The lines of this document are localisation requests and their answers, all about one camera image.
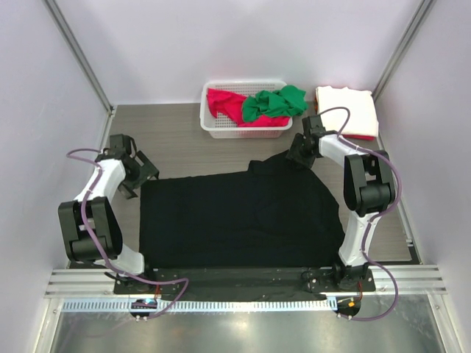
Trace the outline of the green t shirt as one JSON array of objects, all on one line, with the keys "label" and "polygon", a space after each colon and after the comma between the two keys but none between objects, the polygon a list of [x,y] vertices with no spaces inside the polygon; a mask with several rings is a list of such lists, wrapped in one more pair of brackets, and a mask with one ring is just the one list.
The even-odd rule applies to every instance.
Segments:
[{"label": "green t shirt", "polygon": [[285,85],[279,90],[261,90],[248,96],[242,105],[243,120],[254,121],[261,115],[269,117],[302,115],[308,105],[306,92],[293,85]]}]

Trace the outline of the white perforated plastic basket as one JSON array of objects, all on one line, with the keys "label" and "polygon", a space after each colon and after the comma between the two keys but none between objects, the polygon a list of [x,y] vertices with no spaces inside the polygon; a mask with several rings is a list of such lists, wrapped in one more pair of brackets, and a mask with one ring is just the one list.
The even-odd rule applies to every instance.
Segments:
[{"label": "white perforated plastic basket", "polygon": [[203,86],[199,125],[215,139],[278,138],[293,124],[279,79],[212,80]]}]

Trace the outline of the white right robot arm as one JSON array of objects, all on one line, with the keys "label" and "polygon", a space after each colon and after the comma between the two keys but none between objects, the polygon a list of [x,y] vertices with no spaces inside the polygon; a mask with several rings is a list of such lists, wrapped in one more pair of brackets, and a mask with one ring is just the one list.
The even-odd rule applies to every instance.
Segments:
[{"label": "white right robot arm", "polygon": [[288,160],[311,168],[317,158],[325,157],[343,168],[343,197],[350,216],[330,276],[339,290],[354,290],[367,278],[375,228],[398,200],[394,169],[387,152],[355,145],[337,132],[326,130],[319,115],[303,118],[302,128],[303,132],[294,137]]}]

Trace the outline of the black t shirt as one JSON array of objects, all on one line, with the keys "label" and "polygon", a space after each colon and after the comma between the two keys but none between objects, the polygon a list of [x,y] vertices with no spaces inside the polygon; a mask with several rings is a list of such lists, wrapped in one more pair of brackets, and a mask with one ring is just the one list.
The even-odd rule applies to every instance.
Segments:
[{"label": "black t shirt", "polygon": [[157,268],[322,267],[343,241],[334,196],[284,153],[141,189],[139,250]]}]

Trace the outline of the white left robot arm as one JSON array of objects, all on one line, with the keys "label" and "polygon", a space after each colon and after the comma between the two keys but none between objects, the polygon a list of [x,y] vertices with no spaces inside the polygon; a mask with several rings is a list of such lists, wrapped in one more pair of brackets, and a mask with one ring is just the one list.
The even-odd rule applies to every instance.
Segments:
[{"label": "white left robot arm", "polygon": [[116,193],[134,199],[146,182],[159,177],[159,170],[137,149],[129,135],[110,136],[102,150],[75,149],[66,157],[89,163],[93,174],[83,190],[58,207],[65,252],[72,263],[103,265],[124,277],[140,293],[151,292],[157,276],[145,257],[124,244],[111,207]]}]

